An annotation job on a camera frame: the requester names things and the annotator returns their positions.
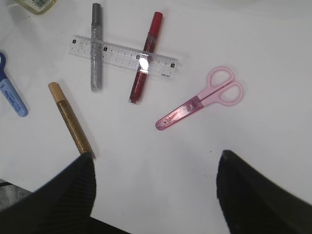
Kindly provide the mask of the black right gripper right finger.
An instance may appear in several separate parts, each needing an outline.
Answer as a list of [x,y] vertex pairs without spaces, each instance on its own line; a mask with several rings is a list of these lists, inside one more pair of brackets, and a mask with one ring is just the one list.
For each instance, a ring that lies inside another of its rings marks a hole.
[[220,157],[216,196],[232,234],[310,234],[311,204],[282,189],[230,150]]

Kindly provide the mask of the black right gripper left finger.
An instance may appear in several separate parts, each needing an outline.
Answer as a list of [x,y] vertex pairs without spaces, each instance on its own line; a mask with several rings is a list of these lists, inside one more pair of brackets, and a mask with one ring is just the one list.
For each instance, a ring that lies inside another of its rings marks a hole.
[[75,159],[43,187],[0,213],[2,234],[87,234],[96,198],[90,153]]

